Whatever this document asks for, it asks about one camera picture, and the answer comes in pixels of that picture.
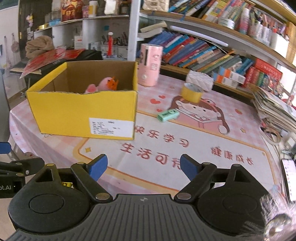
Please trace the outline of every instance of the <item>pink plush toy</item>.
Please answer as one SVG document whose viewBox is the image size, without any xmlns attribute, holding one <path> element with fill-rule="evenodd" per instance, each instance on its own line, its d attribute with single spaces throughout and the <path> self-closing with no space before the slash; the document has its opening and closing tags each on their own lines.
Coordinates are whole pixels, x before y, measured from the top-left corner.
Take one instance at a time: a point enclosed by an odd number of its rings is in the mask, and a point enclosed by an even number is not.
<svg viewBox="0 0 296 241">
<path fill-rule="evenodd" d="M 95 86 L 94 84 L 90 84 L 84 93 L 88 94 L 88 93 L 94 93 L 98 91 L 115 91 L 117 90 L 118 80 L 115 81 L 114 79 L 115 79 L 114 77 L 113 78 L 106 77 L 102 79 L 102 81 L 99 83 L 98 86 Z"/>
</svg>

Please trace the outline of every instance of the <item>yellow box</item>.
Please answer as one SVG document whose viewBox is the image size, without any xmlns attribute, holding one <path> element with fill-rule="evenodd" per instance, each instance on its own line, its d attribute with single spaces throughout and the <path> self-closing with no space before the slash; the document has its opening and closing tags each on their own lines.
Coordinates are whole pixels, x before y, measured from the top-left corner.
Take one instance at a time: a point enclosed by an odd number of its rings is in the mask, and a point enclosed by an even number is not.
<svg viewBox="0 0 296 241">
<path fill-rule="evenodd" d="M 137 104 L 137 63 L 66 62 L 27 90 L 41 133 L 132 140 Z M 119 80 L 117 91 L 84 94 L 105 77 Z"/>
</svg>

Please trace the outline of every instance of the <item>pink canister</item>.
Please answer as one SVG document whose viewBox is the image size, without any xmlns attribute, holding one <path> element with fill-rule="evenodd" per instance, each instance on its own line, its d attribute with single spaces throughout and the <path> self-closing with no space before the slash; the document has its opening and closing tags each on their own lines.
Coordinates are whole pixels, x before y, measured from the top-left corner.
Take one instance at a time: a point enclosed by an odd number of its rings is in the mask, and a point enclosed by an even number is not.
<svg viewBox="0 0 296 241">
<path fill-rule="evenodd" d="M 163 47 L 155 44 L 141 44 L 138 69 L 138 83 L 143 86 L 154 86 L 157 83 Z"/>
</svg>

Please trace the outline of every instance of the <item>brown towel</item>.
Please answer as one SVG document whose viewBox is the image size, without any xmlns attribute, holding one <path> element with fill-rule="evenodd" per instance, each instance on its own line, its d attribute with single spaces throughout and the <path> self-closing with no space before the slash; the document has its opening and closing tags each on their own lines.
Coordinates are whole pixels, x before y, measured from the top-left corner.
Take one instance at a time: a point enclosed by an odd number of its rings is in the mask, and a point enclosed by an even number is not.
<svg viewBox="0 0 296 241">
<path fill-rule="evenodd" d="M 49 36 L 40 36 L 34 40 L 28 41 L 26 45 L 26 57 L 31 59 L 40 54 L 54 49 L 52 38 Z"/>
</svg>

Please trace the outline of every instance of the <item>red heart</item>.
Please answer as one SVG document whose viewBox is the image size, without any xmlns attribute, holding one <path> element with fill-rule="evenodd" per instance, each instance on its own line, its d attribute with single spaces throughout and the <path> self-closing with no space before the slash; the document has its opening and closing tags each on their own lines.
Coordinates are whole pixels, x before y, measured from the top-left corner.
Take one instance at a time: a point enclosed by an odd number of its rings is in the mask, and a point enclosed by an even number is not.
<svg viewBox="0 0 296 241">
<path fill-rule="evenodd" d="M 159 100 L 156 100 L 156 99 L 151 99 L 150 102 L 152 104 L 160 104 L 160 101 Z"/>
</svg>

